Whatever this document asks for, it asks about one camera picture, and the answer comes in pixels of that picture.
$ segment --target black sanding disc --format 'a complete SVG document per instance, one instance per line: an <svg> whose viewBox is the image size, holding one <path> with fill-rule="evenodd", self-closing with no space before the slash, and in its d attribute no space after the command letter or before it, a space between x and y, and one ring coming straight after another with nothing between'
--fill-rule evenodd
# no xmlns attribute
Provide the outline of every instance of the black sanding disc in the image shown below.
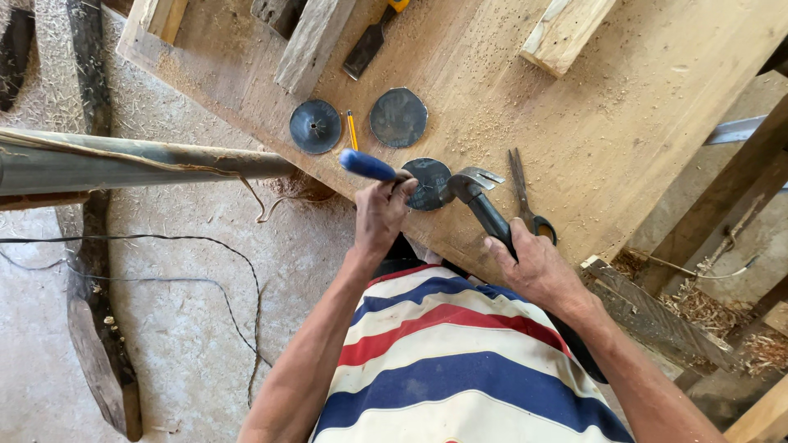
<svg viewBox="0 0 788 443"><path fill-rule="evenodd" d="M452 176L449 168L434 158L414 158L402 166L418 178L416 192L407 205L416 210L436 210L446 204L446 184Z"/></svg>
<svg viewBox="0 0 788 443"><path fill-rule="evenodd" d="M323 100L303 102L290 116L290 137L296 146L310 154L330 151L341 134L340 115Z"/></svg>
<svg viewBox="0 0 788 443"><path fill-rule="evenodd" d="M381 95L370 112L372 133L390 147L409 147L427 127L427 108L406 87L395 87Z"/></svg>

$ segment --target striped shirt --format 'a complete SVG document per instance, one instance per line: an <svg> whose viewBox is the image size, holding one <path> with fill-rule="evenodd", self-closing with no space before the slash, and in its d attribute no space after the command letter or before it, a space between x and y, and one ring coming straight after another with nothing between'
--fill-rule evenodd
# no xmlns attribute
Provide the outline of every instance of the striped shirt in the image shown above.
<svg viewBox="0 0 788 443"><path fill-rule="evenodd" d="M541 309L427 265L364 292L312 441L633 440Z"/></svg>

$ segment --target yellow pencil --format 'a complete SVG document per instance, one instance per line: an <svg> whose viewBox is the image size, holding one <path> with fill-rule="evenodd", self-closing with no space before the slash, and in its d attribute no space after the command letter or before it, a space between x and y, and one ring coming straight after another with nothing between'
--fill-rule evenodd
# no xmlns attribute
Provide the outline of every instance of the yellow pencil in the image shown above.
<svg viewBox="0 0 788 443"><path fill-rule="evenodd" d="M355 140L355 126L353 125L353 113L348 111L348 127L350 128L350 140L353 143L353 151L359 150L359 142Z"/></svg>

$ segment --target hammer head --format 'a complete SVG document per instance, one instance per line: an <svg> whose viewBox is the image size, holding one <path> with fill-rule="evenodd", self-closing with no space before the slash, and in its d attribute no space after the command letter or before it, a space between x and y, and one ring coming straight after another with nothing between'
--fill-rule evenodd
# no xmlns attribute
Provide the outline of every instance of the hammer head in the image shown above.
<svg viewBox="0 0 788 443"><path fill-rule="evenodd" d="M468 166L458 173L449 177L446 184L446 195L441 199L451 202L455 197L465 204L482 193L483 189L490 190L495 188L496 183L503 183L505 179L496 173L491 173L486 169Z"/></svg>

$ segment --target red stripe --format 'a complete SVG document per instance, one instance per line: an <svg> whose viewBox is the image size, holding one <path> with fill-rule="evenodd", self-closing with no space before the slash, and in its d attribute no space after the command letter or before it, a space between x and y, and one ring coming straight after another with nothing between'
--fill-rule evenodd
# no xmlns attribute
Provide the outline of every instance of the red stripe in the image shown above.
<svg viewBox="0 0 788 443"><path fill-rule="evenodd" d="M426 312L420 318L405 320L396 329L378 335L362 337L357 343L343 346L337 366L363 365L367 361L385 354L400 338L443 323L490 329L513 329L549 344L571 358L569 349L561 336L556 331L543 326L531 318L521 315L516 315L515 317L497 314L485 315L465 307L442 303L431 311Z"/></svg>
<svg viewBox="0 0 788 443"><path fill-rule="evenodd" d="M372 286L372 285L374 285L376 283L380 283L381 281L391 280L393 278L398 278L398 277L404 277L406 275L411 275L413 273L417 273L420 270L425 270L425 269L429 269L429 268L437 268L437 267L440 267L440 265L421 265L421 266L416 266L415 268L401 270L400 272L392 272L390 274L381 275L378 278L374 278L374 279L370 280L370 283L367 284L366 288L369 289L370 286Z"/></svg>

